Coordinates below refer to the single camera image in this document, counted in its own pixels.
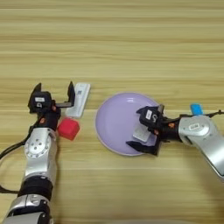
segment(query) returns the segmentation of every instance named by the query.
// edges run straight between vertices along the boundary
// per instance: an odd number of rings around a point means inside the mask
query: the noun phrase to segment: wood grain surface
[[[173,117],[192,102],[224,109],[223,60],[223,0],[1,0],[0,148],[35,121],[27,102],[37,83],[61,102],[69,81],[90,82],[79,135],[59,140],[55,223],[224,223],[224,185],[198,150],[169,143],[159,157],[122,157],[95,133],[97,109],[119,92],[148,95]],[[19,188],[23,151],[1,162],[3,186]],[[14,199],[0,195],[1,220]]]

